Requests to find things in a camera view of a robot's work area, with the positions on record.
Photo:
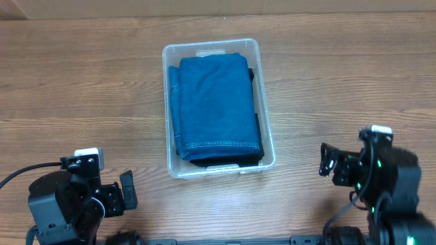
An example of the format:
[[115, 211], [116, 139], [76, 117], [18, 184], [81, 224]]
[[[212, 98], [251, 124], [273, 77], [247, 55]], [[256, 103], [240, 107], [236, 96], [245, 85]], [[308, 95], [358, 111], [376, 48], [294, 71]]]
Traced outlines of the black cloth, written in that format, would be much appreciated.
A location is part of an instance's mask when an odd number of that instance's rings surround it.
[[254, 165], [263, 156], [247, 68], [183, 71], [179, 76], [182, 159], [197, 165]]

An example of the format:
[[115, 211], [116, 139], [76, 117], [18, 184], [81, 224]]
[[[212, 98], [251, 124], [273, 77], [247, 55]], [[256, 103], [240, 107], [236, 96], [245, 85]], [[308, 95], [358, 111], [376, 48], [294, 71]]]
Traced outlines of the teal blue towel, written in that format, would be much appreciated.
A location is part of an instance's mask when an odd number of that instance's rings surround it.
[[247, 60], [239, 53], [169, 67], [174, 141], [182, 160], [254, 155], [260, 140]]

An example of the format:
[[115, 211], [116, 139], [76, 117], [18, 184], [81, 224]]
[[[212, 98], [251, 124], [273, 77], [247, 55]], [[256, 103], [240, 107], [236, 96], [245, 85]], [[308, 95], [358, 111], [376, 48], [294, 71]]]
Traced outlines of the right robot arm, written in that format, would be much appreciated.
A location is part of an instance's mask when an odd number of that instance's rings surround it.
[[319, 174], [332, 176], [336, 186], [348, 186], [349, 207], [361, 201], [368, 211], [369, 234], [357, 227], [335, 227], [343, 208], [324, 225], [323, 244], [434, 244], [435, 225], [417, 211], [421, 169], [416, 154], [393, 146], [389, 127], [363, 129], [360, 152], [321, 145]]

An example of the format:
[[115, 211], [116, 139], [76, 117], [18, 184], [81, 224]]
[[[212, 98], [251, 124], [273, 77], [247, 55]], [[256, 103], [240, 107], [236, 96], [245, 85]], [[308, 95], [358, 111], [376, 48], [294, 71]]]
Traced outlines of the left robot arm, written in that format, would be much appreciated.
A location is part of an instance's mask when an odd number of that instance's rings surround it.
[[98, 154], [63, 157], [61, 169], [29, 186], [28, 205], [40, 244], [96, 244], [105, 218], [134, 210], [138, 199], [132, 171], [120, 183], [103, 185]]

